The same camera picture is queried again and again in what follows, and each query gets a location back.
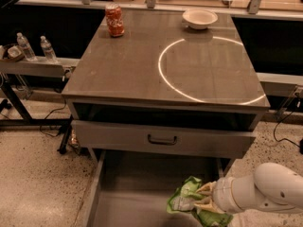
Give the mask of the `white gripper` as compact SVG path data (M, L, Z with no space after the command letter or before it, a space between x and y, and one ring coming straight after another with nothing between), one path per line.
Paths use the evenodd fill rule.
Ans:
M194 206L212 213L236 214L254 207L257 203L252 175L220 178L216 183L205 183L196 192L208 197L196 201Z

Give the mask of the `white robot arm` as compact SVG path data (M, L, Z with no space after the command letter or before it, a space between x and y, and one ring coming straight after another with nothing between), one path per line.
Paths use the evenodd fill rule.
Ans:
M261 212L303 212L303 177L275 163L259 165L240 178L223 177L197 190L205 198L194 205L214 213L237 214L254 209Z

